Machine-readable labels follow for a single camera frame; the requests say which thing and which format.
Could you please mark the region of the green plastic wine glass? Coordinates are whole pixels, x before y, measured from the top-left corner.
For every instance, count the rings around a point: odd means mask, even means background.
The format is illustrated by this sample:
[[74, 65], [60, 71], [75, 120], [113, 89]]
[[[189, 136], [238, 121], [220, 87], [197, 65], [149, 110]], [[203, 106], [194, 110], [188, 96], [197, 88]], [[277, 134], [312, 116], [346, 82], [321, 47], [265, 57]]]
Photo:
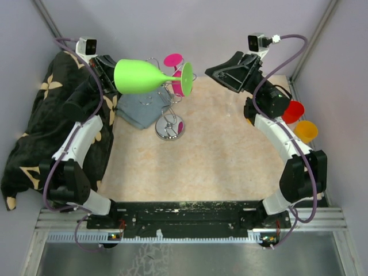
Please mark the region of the green plastic wine glass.
[[180, 76], [168, 76], [149, 62], [121, 59], [114, 68], [113, 80], [121, 94], [145, 94], [164, 83], [178, 81], [182, 92], [187, 96], [193, 87], [193, 68], [187, 62], [183, 65]]

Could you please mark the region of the pink plastic wine glass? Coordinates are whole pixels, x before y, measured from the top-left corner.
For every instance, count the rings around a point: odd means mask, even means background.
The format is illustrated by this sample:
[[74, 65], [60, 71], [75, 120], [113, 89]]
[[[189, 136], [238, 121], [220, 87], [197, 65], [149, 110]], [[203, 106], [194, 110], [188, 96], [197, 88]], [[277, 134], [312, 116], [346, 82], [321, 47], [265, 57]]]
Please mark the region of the pink plastic wine glass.
[[168, 55], [164, 61], [167, 67], [173, 67], [174, 80], [171, 81], [172, 89], [175, 94], [189, 96], [193, 88], [193, 66], [190, 62], [184, 62], [179, 53]]

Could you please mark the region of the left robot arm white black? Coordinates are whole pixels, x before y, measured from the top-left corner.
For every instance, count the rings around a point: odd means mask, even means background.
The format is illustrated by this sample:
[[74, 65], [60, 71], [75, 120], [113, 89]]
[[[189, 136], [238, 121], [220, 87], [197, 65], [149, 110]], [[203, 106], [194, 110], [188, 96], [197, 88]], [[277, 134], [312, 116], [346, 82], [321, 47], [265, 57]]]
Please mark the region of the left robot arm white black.
[[87, 58], [88, 75], [62, 101], [60, 114], [70, 125], [59, 147], [40, 162], [43, 200], [48, 209], [82, 209], [107, 228], [120, 220], [116, 202], [97, 193], [109, 161], [119, 99], [110, 55]]

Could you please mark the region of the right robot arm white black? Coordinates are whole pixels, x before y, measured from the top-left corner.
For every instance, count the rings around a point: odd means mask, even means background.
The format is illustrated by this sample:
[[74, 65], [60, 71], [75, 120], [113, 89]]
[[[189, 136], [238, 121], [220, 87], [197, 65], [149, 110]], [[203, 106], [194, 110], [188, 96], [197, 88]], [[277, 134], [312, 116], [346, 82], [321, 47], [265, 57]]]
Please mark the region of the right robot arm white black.
[[237, 51], [228, 61], [206, 69], [205, 74], [230, 91], [250, 93], [244, 104], [244, 117], [267, 137], [285, 165], [278, 189], [261, 200], [255, 221], [265, 228], [271, 227], [278, 214], [311, 198], [309, 218], [295, 215], [297, 221], [309, 223], [317, 211], [317, 196], [326, 189], [327, 156], [322, 150], [311, 149], [282, 119], [292, 96], [263, 76], [260, 68], [266, 54], [266, 50]]

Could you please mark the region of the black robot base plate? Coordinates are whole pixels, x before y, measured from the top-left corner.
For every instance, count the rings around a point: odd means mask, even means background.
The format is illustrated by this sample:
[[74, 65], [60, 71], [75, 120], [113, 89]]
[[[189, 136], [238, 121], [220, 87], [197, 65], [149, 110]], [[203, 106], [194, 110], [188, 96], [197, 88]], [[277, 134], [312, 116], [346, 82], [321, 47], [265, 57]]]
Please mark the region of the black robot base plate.
[[267, 215], [259, 201], [116, 202], [106, 216], [92, 215], [87, 229], [122, 230], [126, 238], [247, 237], [253, 229], [286, 229], [289, 214]]

